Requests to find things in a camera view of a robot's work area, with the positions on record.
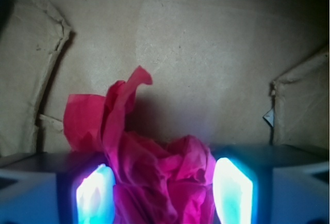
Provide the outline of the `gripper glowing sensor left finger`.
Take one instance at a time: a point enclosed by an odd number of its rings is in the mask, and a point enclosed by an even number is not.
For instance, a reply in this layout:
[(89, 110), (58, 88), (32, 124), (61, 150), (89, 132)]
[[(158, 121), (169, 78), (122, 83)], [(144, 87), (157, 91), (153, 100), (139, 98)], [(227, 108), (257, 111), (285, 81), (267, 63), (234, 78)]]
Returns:
[(1, 157), (1, 223), (113, 223), (115, 181), (100, 152)]

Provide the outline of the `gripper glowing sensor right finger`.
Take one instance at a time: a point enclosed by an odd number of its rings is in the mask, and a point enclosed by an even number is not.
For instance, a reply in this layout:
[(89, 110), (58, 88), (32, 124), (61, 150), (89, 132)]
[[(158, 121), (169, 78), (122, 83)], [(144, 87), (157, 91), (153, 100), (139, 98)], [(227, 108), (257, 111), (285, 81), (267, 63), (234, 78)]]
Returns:
[(215, 223), (329, 223), (329, 151), (213, 147)]

